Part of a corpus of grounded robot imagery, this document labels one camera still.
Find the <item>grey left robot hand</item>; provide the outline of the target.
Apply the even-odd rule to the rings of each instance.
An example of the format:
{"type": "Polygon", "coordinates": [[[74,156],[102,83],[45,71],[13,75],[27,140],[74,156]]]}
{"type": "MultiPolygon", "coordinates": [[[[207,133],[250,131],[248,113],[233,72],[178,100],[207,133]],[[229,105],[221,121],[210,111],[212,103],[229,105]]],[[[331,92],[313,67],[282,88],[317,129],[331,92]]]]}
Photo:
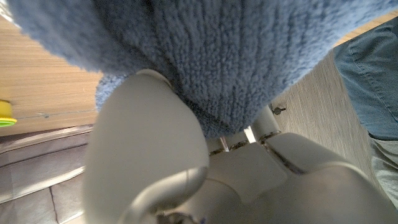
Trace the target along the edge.
{"type": "Polygon", "coordinates": [[[244,133],[208,141],[153,70],[115,89],[86,153],[87,223],[396,223],[365,174],[269,108],[244,133]]]}

